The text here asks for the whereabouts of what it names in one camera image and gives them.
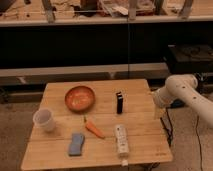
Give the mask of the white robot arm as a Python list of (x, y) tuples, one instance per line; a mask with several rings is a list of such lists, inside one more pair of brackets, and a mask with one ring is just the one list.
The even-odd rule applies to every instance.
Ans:
[(192, 74), (171, 75), (153, 92), (153, 101), (157, 107), (166, 108), (179, 99), (213, 128), (213, 102), (198, 93), (197, 87), (198, 80)]

